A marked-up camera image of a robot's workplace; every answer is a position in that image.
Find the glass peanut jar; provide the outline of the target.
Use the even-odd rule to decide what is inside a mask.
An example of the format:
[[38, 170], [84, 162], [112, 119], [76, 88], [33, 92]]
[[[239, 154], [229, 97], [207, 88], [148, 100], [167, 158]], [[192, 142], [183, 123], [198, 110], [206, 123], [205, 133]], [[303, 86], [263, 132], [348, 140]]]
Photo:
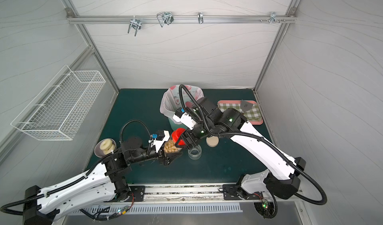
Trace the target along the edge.
[[188, 156], [192, 160], [198, 160], [202, 155], [202, 148], [200, 145], [197, 145], [188, 150]]

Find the beige jar lid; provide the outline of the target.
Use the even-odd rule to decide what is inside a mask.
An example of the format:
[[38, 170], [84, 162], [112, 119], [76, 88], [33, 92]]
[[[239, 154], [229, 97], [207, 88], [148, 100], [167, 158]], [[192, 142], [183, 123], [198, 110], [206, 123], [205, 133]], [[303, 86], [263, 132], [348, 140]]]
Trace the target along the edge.
[[216, 147], [219, 144], [219, 138], [216, 136], [207, 137], [206, 144], [209, 147]]

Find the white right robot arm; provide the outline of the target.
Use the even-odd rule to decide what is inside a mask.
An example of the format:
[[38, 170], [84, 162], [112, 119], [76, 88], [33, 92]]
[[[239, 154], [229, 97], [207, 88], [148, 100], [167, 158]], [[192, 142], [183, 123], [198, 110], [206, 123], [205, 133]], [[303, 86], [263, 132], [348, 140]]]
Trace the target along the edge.
[[[174, 120], [187, 126], [187, 129], [176, 139], [177, 147], [191, 150], [203, 138], [229, 138], [266, 167], [265, 171], [246, 174], [238, 181], [237, 194], [240, 197], [267, 191], [273, 198], [288, 200], [295, 196], [313, 205], [322, 206], [327, 203], [324, 189], [304, 171], [305, 160], [293, 158], [274, 146], [238, 110], [229, 108], [222, 112], [205, 97], [196, 100], [183, 84], [179, 85], [179, 94], [187, 95], [192, 101], [192, 107], [187, 107], [183, 97], [180, 98], [181, 108], [175, 112]], [[321, 195], [320, 200], [299, 194], [300, 177], [317, 189]]]

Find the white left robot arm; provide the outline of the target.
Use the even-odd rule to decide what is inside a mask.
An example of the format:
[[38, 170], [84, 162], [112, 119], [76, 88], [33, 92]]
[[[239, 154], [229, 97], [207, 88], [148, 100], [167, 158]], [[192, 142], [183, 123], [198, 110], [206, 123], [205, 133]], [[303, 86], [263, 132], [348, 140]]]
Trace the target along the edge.
[[23, 200], [3, 205], [1, 212], [21, 216], [25, 225], [50, 225], [88, 205], [134, 201], [134, 193], [124, 177], [132, 164], [158, 160], [168, 166], [182, 151], [169, 147], [172, 141], [169, 131], [150, 133], [146, 148], [139, 137], [125, 141], [124, 130], [132, 123], [142, 124], [142, 121], [128, 121], [120, 130], [120, 147], [101, 157], [89, 170], [54, 186], [32, 186]]

